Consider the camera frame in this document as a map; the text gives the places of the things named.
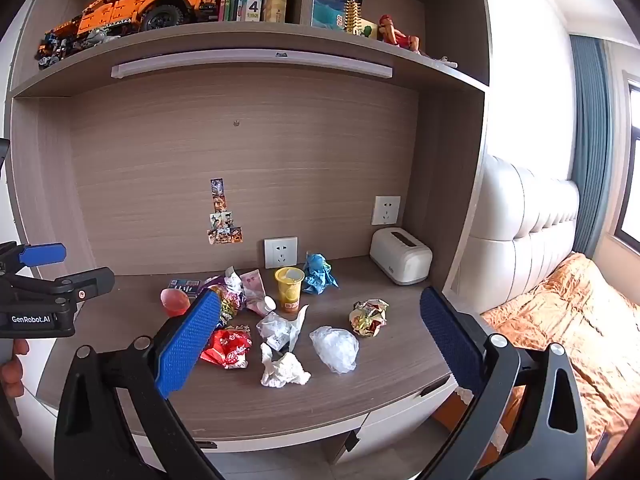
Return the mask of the person's left hand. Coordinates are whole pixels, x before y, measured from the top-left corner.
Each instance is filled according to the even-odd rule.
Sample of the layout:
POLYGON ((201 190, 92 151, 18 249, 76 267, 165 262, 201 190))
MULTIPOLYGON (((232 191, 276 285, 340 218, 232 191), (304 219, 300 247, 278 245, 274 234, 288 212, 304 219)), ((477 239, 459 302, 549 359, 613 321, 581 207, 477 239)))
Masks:
POLYGON ((1 367, 1 385, 10 399, 17 399, 24 394, 24 370, 20 356, 27 356, 29 344, 25 339, 15 339, 12 347, 12 358, 1 367))

